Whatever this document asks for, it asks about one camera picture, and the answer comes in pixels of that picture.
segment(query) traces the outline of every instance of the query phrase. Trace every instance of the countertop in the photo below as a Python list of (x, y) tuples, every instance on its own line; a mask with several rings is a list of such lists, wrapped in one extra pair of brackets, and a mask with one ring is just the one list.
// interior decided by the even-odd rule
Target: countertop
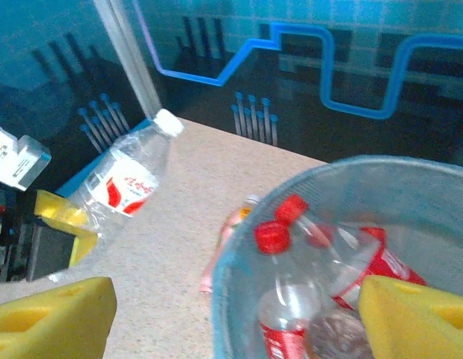
[[(74, 276), (112, 278), (118, 309), (104, 358), (211, 358), (210, 296), (200, 274), (225, 217), (322, 162), (185, 121), (168, 176), (96, 265)], [(0, 303), (67, 284), (0, 285)]]

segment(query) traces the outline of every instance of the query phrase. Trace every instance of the transparent trash bin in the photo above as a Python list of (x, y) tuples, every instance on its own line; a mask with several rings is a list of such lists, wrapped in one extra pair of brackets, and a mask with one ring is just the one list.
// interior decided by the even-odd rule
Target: transparent trash bin
[(338, 161), (277, 187), (235, 232), (213, 275), (215, 358), (266, 358), (256, 310), (273, 280), (253, 229), (292, 193), (332, 221), (384, 227), (390, 248), (430, 286), (463, 295), (463, 168), (392, 156)]

